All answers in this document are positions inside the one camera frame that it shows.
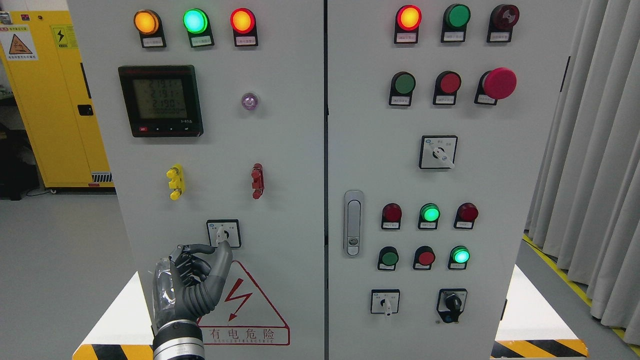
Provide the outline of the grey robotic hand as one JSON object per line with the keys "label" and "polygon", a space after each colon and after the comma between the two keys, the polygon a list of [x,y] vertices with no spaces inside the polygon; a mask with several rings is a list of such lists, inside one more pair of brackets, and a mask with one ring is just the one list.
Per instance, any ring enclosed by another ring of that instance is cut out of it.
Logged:
{"label": "grey robotic hand", "polygon": [[218,305],[233,250],[227,240],[217,246],[178,244],[158,260],[152,281],[153,316],[158,330],[174,321],[196,321]]}

